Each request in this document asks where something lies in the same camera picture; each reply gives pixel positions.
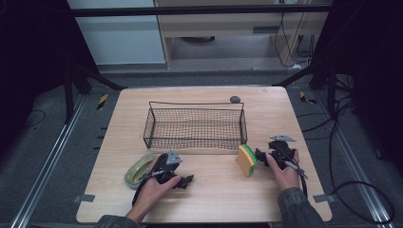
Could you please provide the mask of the grey tape piece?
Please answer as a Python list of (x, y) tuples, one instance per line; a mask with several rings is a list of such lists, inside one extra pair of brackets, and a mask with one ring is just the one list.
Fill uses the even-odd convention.
[(336, 200), (336, 198), (333, 195), (315, 195), (314, 196), (314, 200), (316, 203), (320, 203), (320, 202), (334, 202)]
[(73, 198), (73, 201), (76, 203), (82, 202), (82, 201), (86, 201), (86, 202), (93, 202), (95, 199), (94, 195), (87, 195), (87, 194), (83, 194), (83, 195), (77, 195)]

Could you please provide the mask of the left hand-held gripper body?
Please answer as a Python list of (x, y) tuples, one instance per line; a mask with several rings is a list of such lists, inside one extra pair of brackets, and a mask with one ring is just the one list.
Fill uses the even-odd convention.
[(161, 154), (151, 169), (151, 176), (155, 177), (160, 184), (168, 182), (176, 176), (175, 170), (182, 162), (182, 158), (176, 151), (170, 150), (169, 152)]

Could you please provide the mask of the yellow green sponge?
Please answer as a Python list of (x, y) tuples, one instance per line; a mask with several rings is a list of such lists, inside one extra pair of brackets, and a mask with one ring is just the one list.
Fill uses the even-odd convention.
[(239, 146), (236, 162), (243, 174), (246, 177), (250, 177), (254, 172), (254, 167), (258, 163), (258, 160), (250, 147), (246, 144), (242, 144)]

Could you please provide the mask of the dark curtain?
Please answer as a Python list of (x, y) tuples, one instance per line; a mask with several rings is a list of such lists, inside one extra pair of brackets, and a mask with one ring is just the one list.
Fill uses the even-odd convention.
[(317, 43), (354, 80), (358, 113), (403, 176), (403, 0), (333, 0)]
[(0, 0), (0, 159), (35, 98), (64, 83), (71, 65), (98, 68), (67, 0)]

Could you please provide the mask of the light wooden desk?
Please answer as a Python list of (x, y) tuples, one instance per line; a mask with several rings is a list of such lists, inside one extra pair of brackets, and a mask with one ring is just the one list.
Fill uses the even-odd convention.
[[(333, 0), (153, 0), (157, 7), (231, 5), (319, 5)], [(283, 64), (292, 60), (297, 38), (319, 35), (328, 17), (326, 12), (237, 13), (160, 15), (158, 17), (164, 57), (171, 63), (174, 40), (188, 37), (270, 35)]]

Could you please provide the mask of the black wire mesh basket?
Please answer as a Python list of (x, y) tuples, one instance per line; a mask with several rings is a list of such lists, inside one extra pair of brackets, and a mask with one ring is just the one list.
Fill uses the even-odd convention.
[(247, 143), (244, 103), (150, 102), (147, 148), (237, 149)]

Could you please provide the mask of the person's left hand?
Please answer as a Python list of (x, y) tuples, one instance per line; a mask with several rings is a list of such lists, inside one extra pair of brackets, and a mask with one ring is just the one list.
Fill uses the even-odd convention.
[(175, 187), (181, 179), (180, 176), (175, 176), (163, 184), (158, 183), (155, 178), (148, 179), (140, 190), (133, 207), (135, 209), (149, 211), (170, 189)]

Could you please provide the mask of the black metal stand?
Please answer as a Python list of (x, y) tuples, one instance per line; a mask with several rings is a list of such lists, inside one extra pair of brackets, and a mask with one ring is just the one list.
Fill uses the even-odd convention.
[(69, 66), (64, 73), (64, 88), (66, 99), (66, 120), (68, 124), (74, 115), (73, 103), (73, 86), (76, 86), (80, 94), (88, 94), (91, 91), (91, 85), (87, 81), (87, 77), (96, 80), (97, 82), (114, 90), (125, 89), (122, 85), (117, 85), (107, 78), (103, 77), (100, 73), (91, 71), (84, 66)]
[(336, 113), (336, 64), (333, 61), (313, 61), (308, 67), (274, 86), (287, 87), (308, 74), (313, 75), (309, 83), (311, 89), (317, 90), (327, 85), (327, 110), (334, 116)]

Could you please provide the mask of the green soap dish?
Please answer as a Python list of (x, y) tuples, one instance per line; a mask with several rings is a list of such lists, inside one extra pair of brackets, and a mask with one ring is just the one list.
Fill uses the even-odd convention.
[(136, 190), (143, 180), (143, 176), (148, 173), (149, 164), (156, 158), (155, 154), (147, 154), (137, 160), (125, 173), (125, 184), (133, 190)]

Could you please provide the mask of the black horizontal frame bar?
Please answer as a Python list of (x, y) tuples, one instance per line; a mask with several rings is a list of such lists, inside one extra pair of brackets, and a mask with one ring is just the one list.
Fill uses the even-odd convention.
[(279, 13), (279, 12), (324, 12), (332, 5), (244, 5), (244, 6), (194, 6), (159, 8), (119, 8), (119, 9), (70, 9), (67, 14), (75, 17), (103, 16), (148, 16), (148, 15), (192, 15), (192, 14), (233, 14), (233, 13)]

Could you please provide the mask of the person's right hand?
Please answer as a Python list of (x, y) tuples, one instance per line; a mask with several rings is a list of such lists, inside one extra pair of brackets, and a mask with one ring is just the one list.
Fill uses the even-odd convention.
[(300, 187), (298, 174), (292, 167), (286, 167), (281, 170), (273, 156), (270, 154), (266, 155), (266, 160), (269, 163), (280, 191)]

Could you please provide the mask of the aluminium floor rail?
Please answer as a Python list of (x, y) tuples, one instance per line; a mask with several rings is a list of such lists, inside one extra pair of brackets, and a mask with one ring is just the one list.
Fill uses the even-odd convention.
[(50, 150), (49, 155), (34, 184), (32, 185), (28, 196), (12, 220), (10, 228), (26, 228), (28, 225), (31, 215), (48, 184), (48, 180), (50, 179), (60, 156), (63, 154), (71, 132), (82, 113), (85, 102), (86, 95), (79, 95), (77, 98), (77, 103), (73, 107), (73, 114), (70, 120), (64, 124), (61, 133)]
[[(339, 110), (344, 110), (349, 107), (349, 103), (341, 101), (341, 108), (336, 108), (334, 116), (327, 110), (327, 102), (325, 96), (321, 92), (316, 92), (318, 103), (324, 114), (330, 119), (330, 137), (329, 137), (329, 176), (332, 186), (332, 193), (337, 201), (339, 201), (350, 213), (356, 217), (365, 220), (368, 223), (376, 226), (377, 228), (395, 228), (393, 220), (395, 217), (395, 208), (390, 199), (374, 184), (370, 182), (368, 175), (365, 173), (361, 165), (359, 164), (356, 156), (353, 153), (351, 146), (347, 142), (347, 138), (339, 128), (338, 114)], [(346, 180), (342, 183), (336, 183), (334, 172), (334, 144), (337, 145), (337, 149), (341, 154), (350, 175), (351, 180)], [(362, 198), (369, 215), (359, 213), (353, 205), (350, 205), (346, 199), (341, 195), (342, 191), (345, 191), (349, 187), (357, 189), (359, 196)]]

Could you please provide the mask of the white cabinet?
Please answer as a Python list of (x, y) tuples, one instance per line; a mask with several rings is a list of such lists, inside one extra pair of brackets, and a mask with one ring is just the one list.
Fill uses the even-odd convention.
[[(67, 0), (72, 10), (154, 7), (153, 0)], [(164, 64), (156, 16), (77, 17), (97, 66)]]

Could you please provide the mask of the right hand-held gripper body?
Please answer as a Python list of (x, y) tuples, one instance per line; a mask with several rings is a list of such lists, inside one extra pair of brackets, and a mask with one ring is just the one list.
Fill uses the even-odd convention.
[(278, 167), (283, 170), (286, 167), (297, 169), (297, 162), (295, 160), (295, 148), (290, 148), (288, 142), (294, 142), (295, 139), (287, 135), (271, 136), (271, 141), (268, 143), (271, 149), (270, 155), (276, 161)]

